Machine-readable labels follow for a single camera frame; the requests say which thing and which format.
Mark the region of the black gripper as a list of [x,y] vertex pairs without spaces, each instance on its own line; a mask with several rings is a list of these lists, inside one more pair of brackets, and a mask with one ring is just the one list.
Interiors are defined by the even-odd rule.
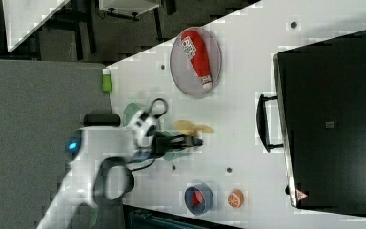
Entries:
[[168,152],[182,150],[186,148],[201,147],[203,140],[195,136],[172,135],[166,136],[161,132],[156,132],[152,141],[152,153],[156,156],[163,156]]

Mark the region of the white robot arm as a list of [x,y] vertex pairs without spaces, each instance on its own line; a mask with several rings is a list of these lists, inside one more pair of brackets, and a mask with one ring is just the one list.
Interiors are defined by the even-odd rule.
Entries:
[[36,229],[68,229],[82,204],[91,208],[114,205],[134,187],[129,164],[203,145],[196,136],[166,136],[155,127],[90,126],[79,133],[76,157]]

